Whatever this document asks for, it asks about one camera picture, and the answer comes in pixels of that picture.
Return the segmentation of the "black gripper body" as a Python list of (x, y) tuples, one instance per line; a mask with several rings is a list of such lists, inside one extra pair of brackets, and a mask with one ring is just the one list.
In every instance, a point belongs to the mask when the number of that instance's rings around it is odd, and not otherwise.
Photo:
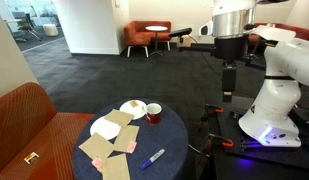
[(236, 82), (236, 63), (247, 54), (248, 36), (230, 39), (216, 38), (215, 57), (222, 59), (222, 90), (234, 91)]

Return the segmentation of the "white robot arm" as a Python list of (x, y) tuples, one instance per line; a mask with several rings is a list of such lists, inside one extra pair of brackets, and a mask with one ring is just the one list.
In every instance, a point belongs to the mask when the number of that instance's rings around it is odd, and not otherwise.
[(206, 26), (214, 38), (213, 54), (228, 66), (247, 54), (248, 36), (267, 40), (264, 83), (239, 126), (264, 146), (299, 147), (299, 129), (288, 113), (309, 86), (309, 41), (291, 30), (254, 24), (258, 4), (275, 0), (213, 0), (212, 19)]

